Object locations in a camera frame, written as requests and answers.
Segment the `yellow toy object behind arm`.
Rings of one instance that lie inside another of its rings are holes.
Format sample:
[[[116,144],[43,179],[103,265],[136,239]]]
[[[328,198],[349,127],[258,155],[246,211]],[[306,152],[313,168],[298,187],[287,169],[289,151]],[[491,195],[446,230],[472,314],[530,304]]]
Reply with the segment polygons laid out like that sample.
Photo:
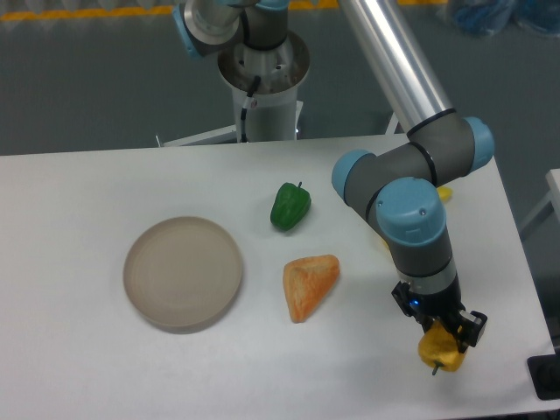
[[[453,190],[447,186],[440,186],[437,188],[437,194],[443,203],[447,203],[452,199]]]

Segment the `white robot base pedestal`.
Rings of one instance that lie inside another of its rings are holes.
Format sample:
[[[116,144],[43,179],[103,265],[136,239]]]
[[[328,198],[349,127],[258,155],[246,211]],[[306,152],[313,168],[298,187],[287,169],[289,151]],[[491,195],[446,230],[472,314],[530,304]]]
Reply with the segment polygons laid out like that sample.
[[[160,143],[160,147],[295,140],[303,103],[298,88],[311,60],[305,42],[288,31],[267,51],[239,44],[220,52],[220,76],[231,89],[234,124]]]

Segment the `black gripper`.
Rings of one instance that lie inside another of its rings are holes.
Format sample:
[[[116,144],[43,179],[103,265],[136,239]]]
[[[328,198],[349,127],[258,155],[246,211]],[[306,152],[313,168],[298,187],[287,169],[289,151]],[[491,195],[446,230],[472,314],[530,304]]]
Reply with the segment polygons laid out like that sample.
[[[469,347],[476,347],[482,337],[487,315],[478,311],[467,312],[461,303],[459,278],[455,276],[451,284],[437,293],[418,294],[411,286],[399,282],[391,292],[392,297],[407,317],[413,317],[427,333],[438,319],[444,327],[457,329],[454,337],[458,351],[465,353]]]

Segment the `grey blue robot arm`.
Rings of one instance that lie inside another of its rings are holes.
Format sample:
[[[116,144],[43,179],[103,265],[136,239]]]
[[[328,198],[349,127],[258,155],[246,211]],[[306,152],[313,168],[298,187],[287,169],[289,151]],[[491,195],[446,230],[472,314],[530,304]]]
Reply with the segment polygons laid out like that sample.
[[[339,6],[408,141],[381,155],[348,152],[332,170],[332,186],[388,244],[402,312],[425,331],[440,324],[464,352],[477,345],[487,317],[462,304],[438,188],[486,165],[493,135],[481,120],[457,114],[396,2]],[[294,92],[310,57],[288,28],[288,4],[181,1],[173,17],[193,57],[217,55],[233,91],[238,141],[294,139]]]

